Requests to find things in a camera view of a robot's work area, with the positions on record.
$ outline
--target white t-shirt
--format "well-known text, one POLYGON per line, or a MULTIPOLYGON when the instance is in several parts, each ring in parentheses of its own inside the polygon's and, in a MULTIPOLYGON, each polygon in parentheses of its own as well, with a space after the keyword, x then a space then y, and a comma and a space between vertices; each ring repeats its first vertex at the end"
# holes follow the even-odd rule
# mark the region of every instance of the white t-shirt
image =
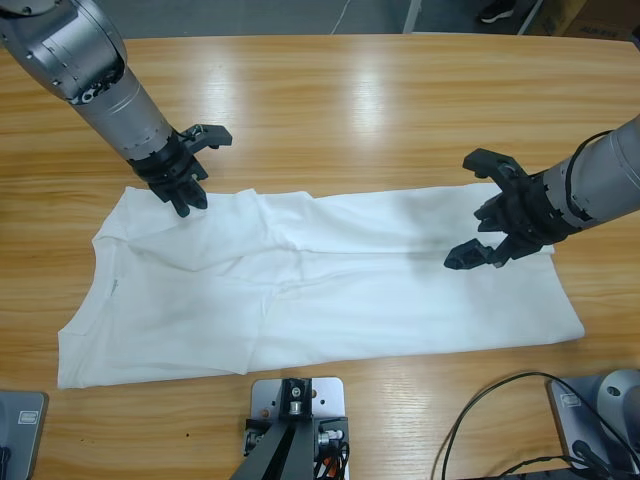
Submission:
POLYGON ((178 217, 127 188, 93 240, 93 285, 59 332, 86 387, 456 352, 584 334, 550 248, 453 271, 493 184, 337 195, 209 194, 178 217))

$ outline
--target robotic arm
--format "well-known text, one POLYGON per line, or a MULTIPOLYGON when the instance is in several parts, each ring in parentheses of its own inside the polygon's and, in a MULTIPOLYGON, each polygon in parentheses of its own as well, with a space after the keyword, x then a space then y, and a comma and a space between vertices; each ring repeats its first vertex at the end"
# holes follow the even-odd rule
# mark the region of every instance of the robotic arm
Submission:
POLYGON ((212 125, 178 133, 127 66, 122 38, 92 0, 0 0, 0 38, 181 217, 189 205, 207 208, 198 184, 207 173, 193 155, 230 145, 231 135, 212 125))
POLYGON ((491 177, 502 190, 475 212, 478 231, 507 237, 495 250, 470 240, 451 250, 444 264, 454 270, 502 267, 640 209, 640 116, 585 140, 571 157, 534 175, 513 158, 483 149, 468 155, 463 167, 491 177))

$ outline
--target cardboard box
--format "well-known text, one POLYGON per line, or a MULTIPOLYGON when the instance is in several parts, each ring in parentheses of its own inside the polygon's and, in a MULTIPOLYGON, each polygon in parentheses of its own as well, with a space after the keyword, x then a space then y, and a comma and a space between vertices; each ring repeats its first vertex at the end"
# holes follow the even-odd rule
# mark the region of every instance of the cardboard box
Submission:
POLYGON ((640 25, 640 0, 545 0, 527 33, 629 40, 640 25))

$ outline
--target white cable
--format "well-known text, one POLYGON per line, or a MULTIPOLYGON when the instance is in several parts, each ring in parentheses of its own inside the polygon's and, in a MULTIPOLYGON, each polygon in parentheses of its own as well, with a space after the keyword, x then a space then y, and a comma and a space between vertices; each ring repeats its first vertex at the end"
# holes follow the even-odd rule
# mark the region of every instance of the white cable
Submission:
POLYGON ((351 0, 347 0, 346 2, 344 2, 344 7, 342 7, 342 13, 340 14, 340 17, 338 18, 338 21, 336 22, 336 24, 333 26, 333 30, 331 30, 330 35, 334 35, 336 33, 336 30, 340 26, 340 23, 342 22, 342 19, 344 18, 344 14, 347 12, 347 8, 349 7, 350 3, 351 3, 351 0))

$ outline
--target wooden table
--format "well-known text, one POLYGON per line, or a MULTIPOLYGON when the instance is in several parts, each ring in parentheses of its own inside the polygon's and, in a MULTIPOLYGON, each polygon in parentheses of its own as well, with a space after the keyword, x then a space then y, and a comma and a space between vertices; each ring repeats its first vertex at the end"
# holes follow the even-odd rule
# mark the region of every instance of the wooden table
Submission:
MULTIPOLYGON (((313 195, 473 181, 476 147, 551 166, 635 116, 629 43, 479 35, 183 38, 127 43, 130 64, 177 128, 220 123, 205 188, 313 195)), ((540 369, 640 366, 638 215, 557 248, 587 336, 545 347, 343 362, 247 376, 56 389, 56 332, 91 284, 91 238, 126 185, 144 186, 96 133, 0 52, 0 388, 50 395, 36 478, 225 478, 241 461, 251 384, 339 376, 352 478, 428 478, 479 388, 540 369)), ((450 476, 556 454, 543 382, 522 380, 463 424, 450 476)))

